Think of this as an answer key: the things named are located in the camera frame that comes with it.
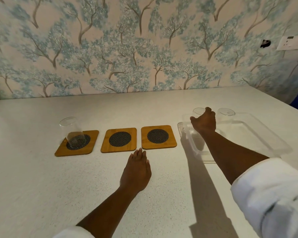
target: woven mesh pad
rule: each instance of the woven mesh pad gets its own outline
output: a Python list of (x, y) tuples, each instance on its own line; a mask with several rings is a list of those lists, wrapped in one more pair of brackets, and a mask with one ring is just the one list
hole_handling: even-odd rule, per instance
[(86, 142), (82, 139), (81, 135), (78, 135), (78, 136), (75, 136), (74, 138), (71, 138), (72, 143), (75, 144), (75, 148), (72, 148), (68, 142), (66, 143), (66, 147), (69, 150), (77, 150), (85, 147), (90, 142), (91, 137), (89, 135), (84, 135), (84, 136), (85, 136)]
[(109, 143), (114, 147), (122, 147), (131, 141), (131, 135), (127, 132), (116, 132), (109, 138)]
[(156, 128), (149, 131), (147, 138), (152, 143), (161, 144), (168, 140), (169, 134), (163, 129)]

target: forearm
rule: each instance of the forearm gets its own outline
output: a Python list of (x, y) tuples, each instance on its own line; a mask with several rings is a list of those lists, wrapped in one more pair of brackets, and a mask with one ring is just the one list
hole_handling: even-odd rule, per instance
[(95, 237), (111, 237), (118, 226), (135, 193), (118, 188), (88, 216), (80, 221), (80, 226)]
[(215, 131), (203, 130), (200, 135), (230, 184), (251, 166), (268, 159), (265, 155), (231, 142)]

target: electrical outlet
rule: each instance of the electrical outlet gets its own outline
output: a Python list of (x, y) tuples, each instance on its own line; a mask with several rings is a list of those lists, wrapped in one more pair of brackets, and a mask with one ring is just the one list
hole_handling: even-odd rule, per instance
[(298, 49), (298, 36), (283, 36), (279, 42), (277, 50)]

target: bamboo coaster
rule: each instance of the bamboo coaster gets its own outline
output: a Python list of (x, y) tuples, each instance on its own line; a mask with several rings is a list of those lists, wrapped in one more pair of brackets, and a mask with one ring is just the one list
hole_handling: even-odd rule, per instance
[(174, 148), (177, 142), (170, 125), (147, 126), (141, 128), (141, 146), (143, 149)]
[(137, 148), (136, 128), (108, 129), (100, 151), (102, 153), (133, 151)]
[(83, 131), (85, 138), (86, 138), (86, 143), (82, 148), (80, 149), (72, 149), (71, 146), (68, 144), (67, 139), (65, 138), (58, 149), (55, 152), (56, 157), (61, 157), (61, 156), (73, 156), (73, 155), (87, 155), (90, 154), (95, 146), (96, 139), (98, 137), (99, 131), (98, 130), (88, 130), (88, 131)]

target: hand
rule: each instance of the hand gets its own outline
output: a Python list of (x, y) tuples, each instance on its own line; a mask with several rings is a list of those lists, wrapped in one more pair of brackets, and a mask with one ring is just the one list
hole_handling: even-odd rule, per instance
[(198, 118), (190, 117), (190, 120), (193, 128), (199, 133), (204, 130), (215, 131), (216, 129), (215, 112), (209, 107), (205, 108), (204, 114)]
[(151, 168), (147, 160), (146, 151), (142, 148), (129, 156), (127, 165), (123, 170), (120, 179), (120, 188), (130, 191), (136, 196), (140, 191), (146, 188), (151, 178)]

